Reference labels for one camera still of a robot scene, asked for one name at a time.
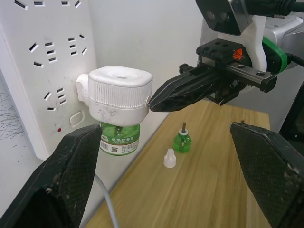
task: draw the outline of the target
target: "orange marking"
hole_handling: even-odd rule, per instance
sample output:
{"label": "orange marking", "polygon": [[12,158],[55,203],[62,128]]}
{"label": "orange marking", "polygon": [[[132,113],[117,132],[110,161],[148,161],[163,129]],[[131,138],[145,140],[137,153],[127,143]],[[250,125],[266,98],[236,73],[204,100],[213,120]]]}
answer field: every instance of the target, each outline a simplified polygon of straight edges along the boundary
{"label": "orange marking", "polygon": [[243,56],[243,50],[242,49],[239,49],[239,50],[236,50],[234,51],[232,57],[235,59],[235,60],[241,60],[244,56]]}

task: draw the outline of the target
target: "power switch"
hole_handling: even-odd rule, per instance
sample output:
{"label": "power switch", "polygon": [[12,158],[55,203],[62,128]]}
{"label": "power switch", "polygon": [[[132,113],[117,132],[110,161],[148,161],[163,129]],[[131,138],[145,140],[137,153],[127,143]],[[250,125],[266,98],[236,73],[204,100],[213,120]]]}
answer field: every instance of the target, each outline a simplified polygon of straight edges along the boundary
{"label": "power switch", "polygon": [[82,112],[78,112],[75,115],[71,116],[70,123],[72,126],[75,126],[76,124],[80,123],[83,119]]}

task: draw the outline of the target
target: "white cable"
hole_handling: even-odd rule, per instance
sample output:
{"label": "white cable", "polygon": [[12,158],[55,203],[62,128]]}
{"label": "white cable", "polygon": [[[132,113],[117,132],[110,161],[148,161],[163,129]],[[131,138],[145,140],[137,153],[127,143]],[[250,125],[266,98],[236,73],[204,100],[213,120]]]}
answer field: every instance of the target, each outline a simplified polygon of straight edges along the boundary
{"label": "white cable", "polygon": [[96,173],[95,173],[95,176],[94,176],[94,180],[97,182],[97,184],[100,186],[100,188],[104,192],[104,197],[105,197],[106,203],[108,204],[108,208],[109,208],[109,211],[110,211],[110,215],[111,215],[111,218],[112,218],[114,228],[119,228],[117,218],[116,218],[116,215],[115,215],[115,211],[114,211],[114,207],[113,207],[109,192],[106,189],[106,186],[101,181],[101,179],[97,176]]}

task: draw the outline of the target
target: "white power strip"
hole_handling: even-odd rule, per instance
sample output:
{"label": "white power strip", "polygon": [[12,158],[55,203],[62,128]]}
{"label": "white power strip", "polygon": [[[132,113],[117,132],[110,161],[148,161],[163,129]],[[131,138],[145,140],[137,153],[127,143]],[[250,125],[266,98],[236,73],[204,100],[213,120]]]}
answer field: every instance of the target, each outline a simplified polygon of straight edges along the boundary
{"label": "white power strip", "polygon": [[77,98],[76,79],[96,69],[88,0],[4,0],[0,69],[36,156],[96,121]]}

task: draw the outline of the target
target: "small green bottle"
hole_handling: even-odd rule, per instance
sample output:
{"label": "small green bottle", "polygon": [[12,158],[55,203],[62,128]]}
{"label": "small green bottle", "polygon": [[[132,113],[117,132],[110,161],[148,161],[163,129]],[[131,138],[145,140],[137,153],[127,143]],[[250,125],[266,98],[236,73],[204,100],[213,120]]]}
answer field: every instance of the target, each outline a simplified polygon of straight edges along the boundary
{"label": "small green bottle", "polygon": [[188,130],[186,129],[186,123],[183,123],[182,129],[180,129],[179,133],[175,136],[173,140],[173,149],[179,153],[186,153],[191,148],[192,139],[188,134]]}
{"label": "small green bottle", "polygon": [[105,153],[121,156],[134,152],[138,147],[140,125],[119,127],[100,123],[103,129],[100,149]]}

